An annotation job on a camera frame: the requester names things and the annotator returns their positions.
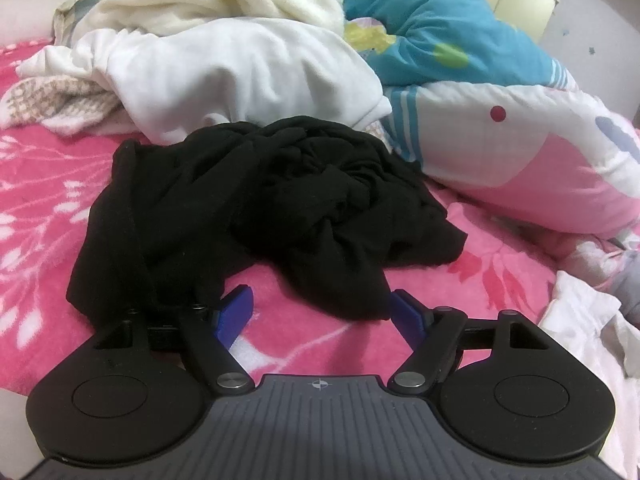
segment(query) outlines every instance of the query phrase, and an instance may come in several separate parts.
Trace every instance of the black fabric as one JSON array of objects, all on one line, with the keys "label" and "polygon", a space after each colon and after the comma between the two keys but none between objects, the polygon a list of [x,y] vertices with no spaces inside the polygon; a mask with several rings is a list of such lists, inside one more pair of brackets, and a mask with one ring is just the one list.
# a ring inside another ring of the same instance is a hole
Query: black fabric
[{"label": "black fabric", "polygon": [[307,117],[221,124],[173,146],[120,145],[67,299],[101,326],[132,307],[217,301],[262,258],[336,316],[387,318],[383,266],[452,262],[465,239],[369,134]]}]

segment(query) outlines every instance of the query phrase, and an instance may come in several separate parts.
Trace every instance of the blue pillow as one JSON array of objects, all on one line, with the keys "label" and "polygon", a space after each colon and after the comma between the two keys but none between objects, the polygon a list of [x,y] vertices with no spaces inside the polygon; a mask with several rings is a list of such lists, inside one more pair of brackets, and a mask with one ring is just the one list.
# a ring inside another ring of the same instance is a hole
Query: blue pillow
[{"label": "blue pillow", "polygon": [[486,0],[344,0],[344,12],[347,20],[375,18],[396,35],[366,52],[383,85],[575,85],[529,36],[497,20]]}]

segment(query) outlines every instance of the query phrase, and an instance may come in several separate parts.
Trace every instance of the white wall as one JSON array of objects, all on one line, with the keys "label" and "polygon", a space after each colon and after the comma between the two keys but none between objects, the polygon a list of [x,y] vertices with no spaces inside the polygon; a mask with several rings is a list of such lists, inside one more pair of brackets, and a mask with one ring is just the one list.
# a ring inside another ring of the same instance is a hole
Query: white wall
[{"label": "white wall", "polygon": [[540,46],[582,90],[633,119],[640,107],[640,0],[559,1]]}]

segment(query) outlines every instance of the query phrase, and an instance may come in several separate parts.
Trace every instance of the red dot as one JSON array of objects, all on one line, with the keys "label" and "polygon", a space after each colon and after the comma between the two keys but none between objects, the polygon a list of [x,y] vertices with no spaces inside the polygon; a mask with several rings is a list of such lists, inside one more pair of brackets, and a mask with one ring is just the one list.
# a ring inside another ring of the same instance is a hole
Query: red dot
[{"label": "red dot", "polygon": [[495,122],[501,123],[507,118],[507,110],[505,110],[501,106],[494,106],[493,108],[491,108],[491,118]]}]

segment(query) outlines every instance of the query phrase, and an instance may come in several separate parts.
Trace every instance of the gray plastic base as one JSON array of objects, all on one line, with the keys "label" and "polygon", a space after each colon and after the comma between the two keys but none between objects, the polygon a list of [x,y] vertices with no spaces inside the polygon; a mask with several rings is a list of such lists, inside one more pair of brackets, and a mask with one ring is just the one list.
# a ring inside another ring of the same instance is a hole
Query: gray plastic base
[{"label": "gray plastic base", "polygon": [[28,480],[619,480],[596,458],[522,467],[481,456],[429,405],[381,389],[374,376],[265,376],[217,400],[202,425],[161,456],[84,469],[45,460]]}]

